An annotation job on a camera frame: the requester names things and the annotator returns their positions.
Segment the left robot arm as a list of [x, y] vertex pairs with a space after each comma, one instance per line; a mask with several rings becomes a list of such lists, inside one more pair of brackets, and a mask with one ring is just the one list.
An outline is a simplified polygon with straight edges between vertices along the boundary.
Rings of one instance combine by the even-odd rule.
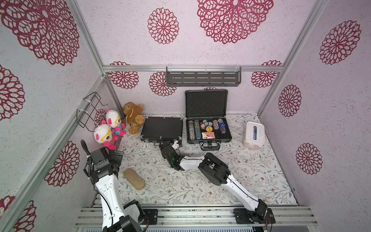
[[144, 212], [139, 202], [133, 200], [123, 205], [119, 195], [118, 174], [124, 153], [107, 148], [89, 152], [84, 141], [81, 145], [88, 158], [84, 173], [101, 198], [102, 231], [141, 232], [139, 223], [143, 221]]

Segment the grey poker case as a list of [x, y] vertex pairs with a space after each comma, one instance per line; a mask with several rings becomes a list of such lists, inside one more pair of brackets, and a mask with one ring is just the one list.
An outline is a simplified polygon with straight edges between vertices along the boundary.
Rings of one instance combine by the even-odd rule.
[[218, 151], [232, 140], [226, 119], [228, 91], [187, 90], [185, 92], [186, 134], [189, 144], [203, 151]]

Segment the black poker case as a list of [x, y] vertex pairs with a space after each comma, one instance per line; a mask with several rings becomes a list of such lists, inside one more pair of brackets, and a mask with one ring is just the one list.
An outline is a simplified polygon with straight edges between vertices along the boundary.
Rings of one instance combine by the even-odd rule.
[[178, 141], [182, 144], [183, 119], [169, 117], [146, 117], [141, 132], [141, 141], [163, 143]]

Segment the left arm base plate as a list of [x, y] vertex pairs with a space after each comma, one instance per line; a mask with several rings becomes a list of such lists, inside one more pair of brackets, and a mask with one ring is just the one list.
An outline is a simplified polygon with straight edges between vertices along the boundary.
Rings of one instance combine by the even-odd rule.
[[158, 210], [154, 208], [143, 209], [143, 212], [139, 217], [140, 225], [157, 225], [158, 220]]

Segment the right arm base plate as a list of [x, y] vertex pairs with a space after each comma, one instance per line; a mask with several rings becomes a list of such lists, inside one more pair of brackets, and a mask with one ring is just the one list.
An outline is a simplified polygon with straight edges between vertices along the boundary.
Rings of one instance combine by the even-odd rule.
[[236, 208], [233, 211], [237, 224], [275, 224], [273, 212], [270, 208], [249, 211], [247, 209]]

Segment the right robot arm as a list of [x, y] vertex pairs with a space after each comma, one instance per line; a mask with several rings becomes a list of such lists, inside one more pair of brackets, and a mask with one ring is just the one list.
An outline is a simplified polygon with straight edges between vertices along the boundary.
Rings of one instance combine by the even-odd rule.
[[159, 148], [171, 168], [177, 171], [199, 170], [212, 184], [228, 190], [242, 203], [253, 222], [258, 218], [260, 221], [273, 223], [270, 219], [272, 212], [266, 203], [242, 186], [232, 175], [227, 164], [212, 153], [208, 152], [199, 157], [179, 154], [177, 141], [161, 143]]

